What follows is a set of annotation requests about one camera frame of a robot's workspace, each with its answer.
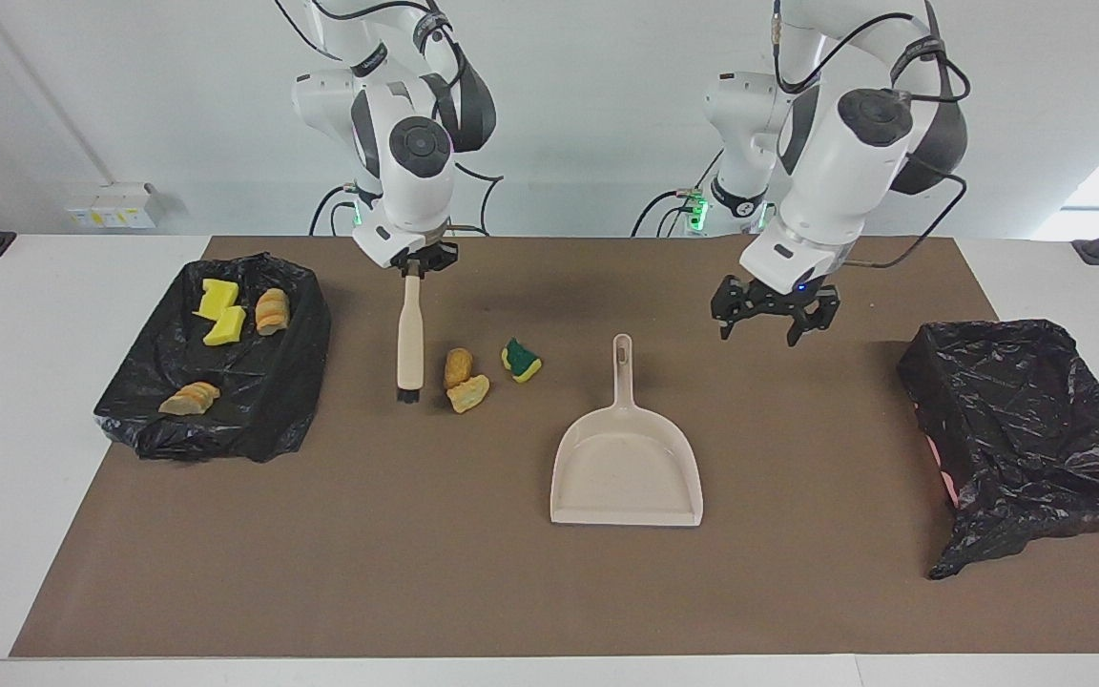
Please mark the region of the yellow green sponge piece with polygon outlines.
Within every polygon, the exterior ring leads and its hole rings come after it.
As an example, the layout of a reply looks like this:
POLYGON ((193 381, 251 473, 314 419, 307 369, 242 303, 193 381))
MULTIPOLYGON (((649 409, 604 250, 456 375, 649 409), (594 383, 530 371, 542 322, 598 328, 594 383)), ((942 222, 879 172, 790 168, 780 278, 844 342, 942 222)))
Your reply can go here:
POLYGON ((503 368, 518 384, 528 383, 544 365, 535 352, 524 347, 515 337, 508 340, 500 357, 503 368))

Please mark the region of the beige hand brush black bristles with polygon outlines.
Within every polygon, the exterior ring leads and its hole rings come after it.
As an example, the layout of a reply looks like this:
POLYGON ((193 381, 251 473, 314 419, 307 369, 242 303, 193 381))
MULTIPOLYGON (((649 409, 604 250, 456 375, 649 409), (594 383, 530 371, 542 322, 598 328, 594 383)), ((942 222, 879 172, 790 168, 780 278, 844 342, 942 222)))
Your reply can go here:
POLYGON ((422 279, 403 279, 403 304, 397 335, 397 399, 417 405, 425 385, 425 335, 422 279))

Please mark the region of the beige plastic dustpan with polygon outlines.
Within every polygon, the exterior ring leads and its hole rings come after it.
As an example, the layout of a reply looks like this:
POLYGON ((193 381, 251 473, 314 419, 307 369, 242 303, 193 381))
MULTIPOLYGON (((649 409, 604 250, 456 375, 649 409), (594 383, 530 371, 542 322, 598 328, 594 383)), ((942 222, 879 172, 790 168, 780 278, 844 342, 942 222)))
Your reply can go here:
POLYGON ((550 522, 701 527, 704 496, 680 426, 637 405, 632 337, 613 339, 613 401, 571 422, 555 451, 550 522))

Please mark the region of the orange striped bread piece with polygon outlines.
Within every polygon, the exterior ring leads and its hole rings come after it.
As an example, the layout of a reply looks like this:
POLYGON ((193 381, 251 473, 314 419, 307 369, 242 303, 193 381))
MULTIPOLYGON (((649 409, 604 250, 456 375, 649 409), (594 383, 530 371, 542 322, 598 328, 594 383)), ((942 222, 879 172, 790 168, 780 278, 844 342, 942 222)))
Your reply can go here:
POLYGON ((287 330, 291 325, 291 304, 288 295, 279 288, 269 288, 260 293, 256 308, 256 331, 262 337, 287 330))

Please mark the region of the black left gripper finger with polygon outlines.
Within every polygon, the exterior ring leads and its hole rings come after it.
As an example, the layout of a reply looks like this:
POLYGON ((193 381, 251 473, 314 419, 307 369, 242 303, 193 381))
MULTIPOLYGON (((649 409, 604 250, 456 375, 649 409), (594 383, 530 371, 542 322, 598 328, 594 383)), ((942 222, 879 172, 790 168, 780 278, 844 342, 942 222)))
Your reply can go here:
POLYGON ((759 288, 761 282, 756 279, 721 279, 710 300, 711 315, 719 322, 720 340, 728 341, 737 323, 759 314, 759 288))
POLYGON ((797 346, 799 339, 813 330, 828 330, 839 312, 840 296, 836 286, 799 286, 786 296, 788 314, 793 318, 786 342, 797 346))

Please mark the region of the pale foam chunk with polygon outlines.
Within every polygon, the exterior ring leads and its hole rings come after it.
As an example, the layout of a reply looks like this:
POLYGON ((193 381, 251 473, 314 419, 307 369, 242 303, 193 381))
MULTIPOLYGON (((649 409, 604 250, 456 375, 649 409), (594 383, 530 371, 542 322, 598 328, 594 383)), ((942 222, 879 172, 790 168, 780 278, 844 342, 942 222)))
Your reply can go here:
POLYGON ((491 380, 486 375, 476 375, 446 391, 452 409, 457 414, 464 414, 480 405, 491 390, 491 380))

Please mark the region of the green yellow jagged sponge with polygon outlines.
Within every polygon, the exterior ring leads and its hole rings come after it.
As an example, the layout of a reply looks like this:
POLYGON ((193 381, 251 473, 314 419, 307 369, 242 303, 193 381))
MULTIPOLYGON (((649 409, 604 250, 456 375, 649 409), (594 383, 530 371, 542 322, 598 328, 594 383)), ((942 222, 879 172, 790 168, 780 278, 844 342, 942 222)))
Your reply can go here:
POLYGON ((236 304, 238 299, 238 282, 218 279, 201 280, 202 295, 195 314, 208 321, 217 322, 226 313, 227 308, 236 304))

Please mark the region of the black bag lined pink bin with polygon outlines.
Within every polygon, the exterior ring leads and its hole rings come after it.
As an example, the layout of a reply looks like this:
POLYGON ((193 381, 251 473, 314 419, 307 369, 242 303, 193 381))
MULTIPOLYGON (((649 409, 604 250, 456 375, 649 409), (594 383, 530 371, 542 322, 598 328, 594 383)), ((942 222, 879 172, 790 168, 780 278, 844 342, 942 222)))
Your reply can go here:
POLYGON ((1064 326, 926 323, 897 372, 950 483, 950 542, 930 579, 1099 533, 1099 380, 1064 326))

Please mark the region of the pale striped bread piece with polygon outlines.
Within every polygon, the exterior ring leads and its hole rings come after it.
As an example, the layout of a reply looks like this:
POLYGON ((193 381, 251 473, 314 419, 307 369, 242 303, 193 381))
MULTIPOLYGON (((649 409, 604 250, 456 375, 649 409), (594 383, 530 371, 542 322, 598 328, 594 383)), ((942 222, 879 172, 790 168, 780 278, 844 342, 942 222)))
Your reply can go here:
POLYGON ((181 387, 169 399, 158 405, 158 413, 166 415, 201 415, 213 407, 221 391, 210 383, 191 383, 181 387))

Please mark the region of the small yellow sponge wedge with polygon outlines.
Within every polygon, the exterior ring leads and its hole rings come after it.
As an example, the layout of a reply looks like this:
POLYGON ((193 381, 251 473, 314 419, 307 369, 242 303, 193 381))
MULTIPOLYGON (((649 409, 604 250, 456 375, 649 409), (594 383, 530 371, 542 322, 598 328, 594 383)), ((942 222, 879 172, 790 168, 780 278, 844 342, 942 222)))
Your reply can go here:
POLYGON ((243 330, 247 312, 238 304, 231 304, 222 310, 214 325, 202 337, 202 343, 209 347, 227 346, 227 344, 238 343, 241 330, 243 330))

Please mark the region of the brown table mat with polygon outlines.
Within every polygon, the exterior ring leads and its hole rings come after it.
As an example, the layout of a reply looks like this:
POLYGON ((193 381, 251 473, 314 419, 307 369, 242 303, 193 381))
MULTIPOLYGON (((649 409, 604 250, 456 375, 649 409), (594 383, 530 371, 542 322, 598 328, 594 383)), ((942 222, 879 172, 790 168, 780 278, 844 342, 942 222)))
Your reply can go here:
POLYGON ((708 302, 742 239, 463 239, 424 285, 430 387, 395 397, 401 287, 348 239, 213 239, 319 278, 328 366, 301 451, 267 464, 106 453, 14 656, 1099 653, 1099 534, 929 581, 950 495, 897 363, 921 324, 991 319, 950 240, 836 277, 832 329, 786 346, 708 302), (555 448, 635 396, 696 452, 697 528, 550 522, 555 448), (544 361, 524 384, 501 351, 544 361), (491 390, 464 414, 446 353, 491 390))

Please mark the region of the white wall socket box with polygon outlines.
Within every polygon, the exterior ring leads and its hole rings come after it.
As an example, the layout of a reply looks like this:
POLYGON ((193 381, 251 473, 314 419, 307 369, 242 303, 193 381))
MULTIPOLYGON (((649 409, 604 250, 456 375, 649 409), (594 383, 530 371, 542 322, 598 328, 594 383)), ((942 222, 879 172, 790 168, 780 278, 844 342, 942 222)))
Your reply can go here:
POLYGON ((154 230, 167 214, 149 182, 114 182, 75 188, 64 213, 78 229, 154 230))

